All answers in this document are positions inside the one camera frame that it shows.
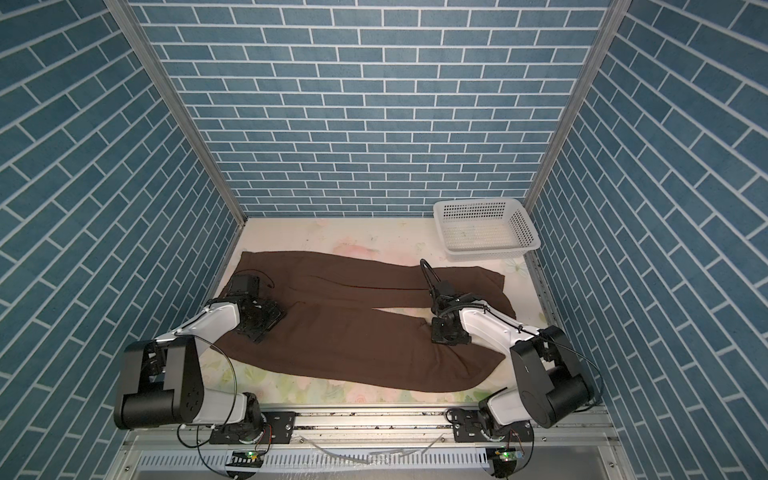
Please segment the brown trousers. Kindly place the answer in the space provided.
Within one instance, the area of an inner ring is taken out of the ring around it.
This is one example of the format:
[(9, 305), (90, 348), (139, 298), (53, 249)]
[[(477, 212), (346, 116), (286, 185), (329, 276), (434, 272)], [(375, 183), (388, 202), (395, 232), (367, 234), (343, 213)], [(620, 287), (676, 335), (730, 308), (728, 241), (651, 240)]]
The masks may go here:
[(268, 371), (445, 393), (485, 381), (507, 355), (477, 344), (431, 339), (426, 320), (401, 308), (430, 308), (417, 266), (306, 251), (245, 252), (235, 271), (267, 284), (286, 313), (254, 342), (231, 331), (217, 341), (231, 359)]

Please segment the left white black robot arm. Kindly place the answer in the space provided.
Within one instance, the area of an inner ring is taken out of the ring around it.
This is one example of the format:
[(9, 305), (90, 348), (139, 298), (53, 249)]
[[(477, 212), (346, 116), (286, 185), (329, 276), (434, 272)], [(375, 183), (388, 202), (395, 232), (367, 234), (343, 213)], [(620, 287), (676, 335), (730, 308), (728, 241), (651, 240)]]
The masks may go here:
[(257, 443), (271, 432), (256, 395), (204, 385), (200, 357), (228, 333), (260, 342), (284, 318), (272, 300), (250, 294), (208, 301), (191, 320), (151, 340), (126, 347), (116, 390), (117, 428), (210, 426), (213, 444)]

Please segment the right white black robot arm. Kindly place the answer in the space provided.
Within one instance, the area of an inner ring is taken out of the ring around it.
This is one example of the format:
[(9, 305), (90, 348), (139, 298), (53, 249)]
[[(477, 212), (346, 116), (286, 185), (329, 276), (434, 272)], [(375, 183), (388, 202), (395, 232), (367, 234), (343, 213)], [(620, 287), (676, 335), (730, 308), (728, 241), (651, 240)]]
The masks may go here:
[(435, 343), (468, 345), (480, 339), (511, 362), (515, 387), (478, 404), (479, 428), (489, 440), (508, 438), (524, 424), (550, 428), (594, 399), (585, 358), (560, 328), (535, 330), (471, 294), (439, 295), (431, 311)]

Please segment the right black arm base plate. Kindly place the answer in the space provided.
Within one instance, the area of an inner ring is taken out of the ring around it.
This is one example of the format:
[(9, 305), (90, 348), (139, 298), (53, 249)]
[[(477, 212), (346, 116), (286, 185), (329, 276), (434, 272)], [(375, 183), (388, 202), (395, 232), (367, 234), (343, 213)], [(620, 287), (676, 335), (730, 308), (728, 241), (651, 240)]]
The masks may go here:
[(529, 421), (518, 421), (505, 426), (494, 424), (479, 410), (453, 407), (444, 411), (456, 443), (479, 442), (532, 442), (534, 431)]

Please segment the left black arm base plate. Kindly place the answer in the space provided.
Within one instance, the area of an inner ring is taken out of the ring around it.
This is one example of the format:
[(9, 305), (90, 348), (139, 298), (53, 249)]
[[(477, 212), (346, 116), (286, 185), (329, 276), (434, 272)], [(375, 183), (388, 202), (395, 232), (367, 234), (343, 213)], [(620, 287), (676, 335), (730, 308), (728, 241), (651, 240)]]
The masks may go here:
[(289, 444), (297, 413), (263, 412), (255, 420), (243, 420), (215, 427), (209, 443), (213, 445)]

